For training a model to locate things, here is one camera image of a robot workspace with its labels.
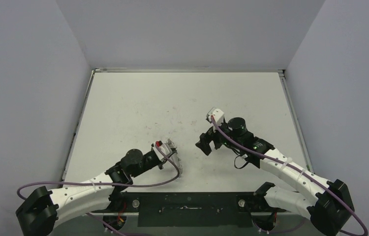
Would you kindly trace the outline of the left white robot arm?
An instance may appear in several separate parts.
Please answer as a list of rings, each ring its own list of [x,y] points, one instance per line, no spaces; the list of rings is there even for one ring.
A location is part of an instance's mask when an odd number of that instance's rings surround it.
[[[123,205],[119,192],[133,187],[137,177],[154,167],[162,168],[175,148],[154,146],[143,154],[129,150],[114,166],[81,183],[65,182],[61,188],[47,189],[44,183],[26,197],[17,208],[16,216],[25,236],[48,236],[55,227],[92,211],[118,211]]]

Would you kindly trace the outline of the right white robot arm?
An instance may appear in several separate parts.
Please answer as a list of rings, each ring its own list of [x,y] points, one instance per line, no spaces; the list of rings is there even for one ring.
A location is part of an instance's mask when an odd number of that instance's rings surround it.
[[[308,220],[322,234],[336,236],[355,211],[348,186],[341,180],[330,181],[295,163],[264,139],[247,130],[243,118],[229,121],[207,117],[211,127],[202,133],[196,146],[206,155],[222,146],[242,157],[246,164],[269,172],[293,188],[278,188],[264,183],[254,197],[255,207],[270,207],[296,213]]]

